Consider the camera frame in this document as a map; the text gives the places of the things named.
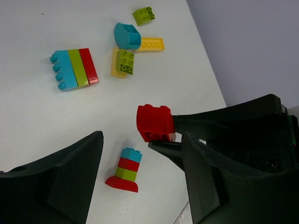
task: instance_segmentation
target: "table surface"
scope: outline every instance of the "table surface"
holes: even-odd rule
[[[151,6],[156,19],[138,27],[132,13]],[[136,53],[134,75],[110,76],[113,28],[133,24],[162,37],[165,51]],[[184,173],[147,148],[136,129],[138,105],[172,114],[225,106],[185,0],[2,0],[0,2],[0,170],[35,161],[102,130],[104,149],[88,224],[171,224],[188,201]],[[89,48],[100,83],[58,89],[50,55]],[[139,193],[113,189],[120,152],[143,153]]]

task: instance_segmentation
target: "green block stud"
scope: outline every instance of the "green block stud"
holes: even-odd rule
[[[117,176],[121,179],[125,179],[125,180],[128,180],[128,181],[133,181],[134,182],[135,179],[136,179],[136,176],[137,176],[137,172],[117,167],[116,172],[115,172],[115,176]]]
[[[133,74],[134,54],[120,49],[116,54],[116,70],[130,75]]]
[[[133,16],[138,26],[155,19],[155,15],[153,14],[151,7],[138,9],[133,13]]]

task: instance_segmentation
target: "lime green block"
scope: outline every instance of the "lime green block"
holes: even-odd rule
[[[153,14],[151,7],[138,9],[133,13],[133,16],[138,26],[155,19],[155,15]]]
[[[121,179],[125,179],[125,180],[128,180],[128,181],[133,181],[134,182],[135,179],[136,179],[136,176],[137,176],[137,172],[117,167],[116,172],[115,172],[115,176],[117,176]]]
[[[130,75],[133,74],[134,54],[120,49],[116,54],[116,70]]]
[[[88,79],[78,49],[68,50],[78,86],[87,86]]]

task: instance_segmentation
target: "blue block stud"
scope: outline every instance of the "blue block stud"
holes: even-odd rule
[[[57,73],[56,80],[60,82],[58,88],[63,91],[77,88],[78,84],[67,50],[55,51],[50,60],[54,64],[53,70]]]
[[[133,25],[117,23],[114,28],[114,38],[120,49],[137,50],[141,45],[140,33]]]
[[[124,148],[121,153],[121,158],[132,160],[140,163],[142,154],[133,148]]]

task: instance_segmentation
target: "toy block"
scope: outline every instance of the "toy block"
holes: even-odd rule
[[[137,176],[137,172],[117,167],[116,172],[115,172],[115,176],[117,176],[121,179],[125,179],[125,180],[128,180],[128,181],[133,181],[134,182],[135,179],[136,179],[136,176]]]
[[[132,75],[133,66],[134,54],[127,50],[120,49],[116,54],[116,70]]]
[[[112,188],[117,188],[121,190],[128,190],[132,192],[138,192],[138,186],[135,182],[133,181],[127,181],[124,179],[121,179],[117,176],[111,176],[109,177],[106,181],[105,184]]]
[[[145,142],[153,140],[175,141],[175,128],[171,111],[167,106],[138,106],[137,129]]]
[[[77,88],[78,84],[67,50],[55,51],[50,60],[54,64],[53,70],[57,73],[56,80],[60,82],[58,88],[62,91]]]
[[[132,161],[132,160],[128,160],[126,158],[120,158],[120,161],[118,162],[118,167],[123,168],[123,169],[127,169],[127,170],[131,170],[131,171],[138,171],[139,168],[139,164],[138,162]]]
[[[133,13],[133,16],[138,26],[155,19],[155,15],[153,14],[151,7],[140,8]]]
[[[112,62],[111,62],[111,75],[117,78],[125,78],[127,74],[116,70],[116,54],[119,49],[113,48],[112,51]]]
[[[88,79],[85,73],[85,69],[82,63],[79,50],[78,49],[68,50],[68,53],[76,76],[78,87],[87,86],[89,83],[88,83]]]
[[[85,69],[86,77],[89,84],[99,82],[97,72],[95,70],[93,59],[88,48],[79,49],[79,53],[82,59],[82,63]]]
[[[114,27],[114,38],[120,49],[137,50],[141,44],[140,33],[133,25],[117,23]]]
[[[143,37],[140,48],[134,52],[159,52],[164,51],[164,42],[162,38]]]
[[[121,158],[125,158],[140,163],[142,154],[140,153],[140,151],[137,151],[133,148],[124,148],[121,153]]]

